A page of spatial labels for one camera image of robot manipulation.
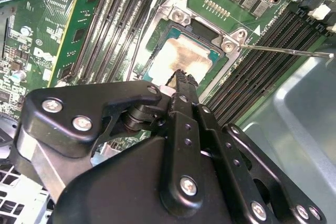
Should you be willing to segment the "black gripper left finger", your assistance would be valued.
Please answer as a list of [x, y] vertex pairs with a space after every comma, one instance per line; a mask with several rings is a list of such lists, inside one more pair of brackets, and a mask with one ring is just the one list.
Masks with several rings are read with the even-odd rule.
[[38, 89], [24, 101], [16, 148], [56, 205], [76, 177], [154, 137], [167, 137], [160, 199], [168, 212], [198, 212], [204, 201], [199, 173], [197, 83], [177, 71], [172, 95], [141, 80]]

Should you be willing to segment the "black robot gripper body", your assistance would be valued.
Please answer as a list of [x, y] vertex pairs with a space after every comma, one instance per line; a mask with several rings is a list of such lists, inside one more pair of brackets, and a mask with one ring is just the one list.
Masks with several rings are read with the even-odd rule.
[[52, 223], [232, 223], [213, 160], [200, 154], [205, 197], [191, 217], [170, 214], [160, 199], [167, 137], [138, 143], [76, 177], [61, 193]]

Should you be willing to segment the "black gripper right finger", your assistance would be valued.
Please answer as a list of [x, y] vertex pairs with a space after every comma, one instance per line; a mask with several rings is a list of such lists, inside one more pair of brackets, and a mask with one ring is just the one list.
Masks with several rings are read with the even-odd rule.
[[193, 106], [233, 223], [327, 223], [321, 209], [238, 126]]

